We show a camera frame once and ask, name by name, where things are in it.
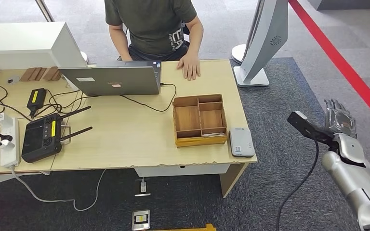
wooden desk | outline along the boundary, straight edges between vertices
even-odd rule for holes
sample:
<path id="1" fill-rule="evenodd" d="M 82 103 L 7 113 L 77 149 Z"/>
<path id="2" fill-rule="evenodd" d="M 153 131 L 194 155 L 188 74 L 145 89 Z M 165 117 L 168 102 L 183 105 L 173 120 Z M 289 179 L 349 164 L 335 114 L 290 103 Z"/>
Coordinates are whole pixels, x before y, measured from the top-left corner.
<path id="1" fill-rule="evenodd" d="M 196 81 L 184 79 L 176 65 L 162 64 L 162 82 L 175 84 L 177 96 L 222 94 L 228 127 L 248 126 L 228 60 L 201 61 L 202 76 Z M 164 86 L 160 95 L 131 98 L 164 109 L 173 93 L 172 86 Z M 225 197 L 248 163 L 257 162 L 256 156 L 233 157 L 228 143 L 176 148 L 172 107 L 160 113 L 119 96 L 89 98 L 88 105 L 92 108 L 72 116 L 69 125 L 72 131 L 93 130 L 72 138 L 67 151 L 56 155 L 52 170 L 231 164 L 220 177 Z"/>
<path id="2" fill-rule="evenodd" d="M 27 101 L 29 99 L 30 93 L 33 89 L 37 88 L 46 88 L 49 89 L 52 94 L 57 93 L 63 93 L 72 91 L 72 89 L 67 88 L 67 83 L 64 80 L 59 81 L 30 81 L 30 82 L 18 82 L 14 84 L 8 84 L 7 80 L 10 77 L 13 76 L 21 76 L 24 73 L 25 70 L 5 70 L 1 71 L 0 73 L 0 85 L 3 86 L 8 91 L 8 97 L 3 100 L 3 103 L 9 106 L 12 106 L 22 112 L 25 115 L 29 115 L 30 111 L 26 108 Z M 0 98 L 4 96 L 5 92 L 4 90 L 0 89 Z M 73 100 L 75 100 L 77 94 L 66 94 L 61 95 L 59 97 L 56 97 L 56 100 L 58 103 L 66 106 L 69 103 L 71 103 Z M 46 103 L 49 101 L 50 95 L 47 94 L 46 96 Z M 43 113 L 43 115 L 52 112 L 53 109 L 48 109 Z M 8 115 L 21 118 L 22 116 L 18 113 L 14 112 L 10 108 L 5 109 L 5 113 L 8 113 Z M 23 145 L 23 137 L 25 135 L 25 127 L 26 124 L 29 122 L 26 119 L 22 118 L 19 119 L 19 133 L 20 133 L 20 146 Z M 52 167 L 52 163 L 54 160 L 54 156 L 42 159 L 40 161 L 37 161 L 33 164 L 27 163 L 23 161 L 21 158 L 21 162 L 18 167 L 15 168 L 16 172 L 39 172 L 39 171 L 50 171 Z M 0 173 L 10 173 L 10 171 L 6 168 L 3 168 L 0 166 Z"/>

speaker grille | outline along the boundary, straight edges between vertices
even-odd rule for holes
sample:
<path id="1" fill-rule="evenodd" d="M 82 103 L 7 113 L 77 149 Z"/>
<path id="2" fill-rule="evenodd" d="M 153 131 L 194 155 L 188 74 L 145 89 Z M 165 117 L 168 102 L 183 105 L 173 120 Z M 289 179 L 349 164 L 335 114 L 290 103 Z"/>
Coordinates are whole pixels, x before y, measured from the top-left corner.
<path id="1" fill-rule="evenodd" d="M 280 42 L 281 42 L 281 37 L 277 35 L 277 36 L 274 36 L 274 37 L 270 40 L 270 45 L 272 45 L 272 46 L 276 46 L 276 45 L 278 45 Z"/>

power strip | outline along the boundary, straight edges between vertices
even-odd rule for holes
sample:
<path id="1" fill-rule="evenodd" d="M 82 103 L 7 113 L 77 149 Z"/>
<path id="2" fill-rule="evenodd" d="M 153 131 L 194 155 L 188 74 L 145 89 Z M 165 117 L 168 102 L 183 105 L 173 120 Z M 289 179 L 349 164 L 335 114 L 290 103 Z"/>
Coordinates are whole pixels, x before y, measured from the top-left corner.
<path id="1" fill-rule="evenodd" d="M 19 121 L 5 113 L 0 113 L 0 133 L 12 136 L 12 140 L 1 141 L 0 165 L 2 167 L 18 166 L 20 161 Z"/>

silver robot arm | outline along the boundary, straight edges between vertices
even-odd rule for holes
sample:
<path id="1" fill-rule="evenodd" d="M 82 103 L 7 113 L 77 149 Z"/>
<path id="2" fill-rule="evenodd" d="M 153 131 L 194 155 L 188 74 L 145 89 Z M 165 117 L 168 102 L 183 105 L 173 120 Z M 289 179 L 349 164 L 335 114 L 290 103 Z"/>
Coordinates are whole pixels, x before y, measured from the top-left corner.
<path id="1" fill-rule="evenodd" d="M 336 134 L 339 154 L 328 151 L 322 165 L 331 175 L 355 213 L 362 231 L 370 231 L 370 164 L 357 139 Z"/>
<path id="2" fill-rule="evenodd" d="M 336 100 L 326 100 L 326 126 L 311 124 L 301 112 L 288 119 L 304 136 L 327 144 L 322 165 L 331 175 L 357 217 L 362 231 L 370 231 L 370 164 L 356 137 L 355 120 Z"/>

wooden compartment organizer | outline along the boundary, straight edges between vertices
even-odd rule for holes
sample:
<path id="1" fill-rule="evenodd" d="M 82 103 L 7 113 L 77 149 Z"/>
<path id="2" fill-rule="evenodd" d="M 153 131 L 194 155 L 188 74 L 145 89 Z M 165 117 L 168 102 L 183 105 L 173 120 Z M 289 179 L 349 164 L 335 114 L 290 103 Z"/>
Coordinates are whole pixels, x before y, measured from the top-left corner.
<path id="1" fill-rule="evenodd" d="M 177 147 L 226 142 L 222 95 L 178 97 L 172 104 Z"/>

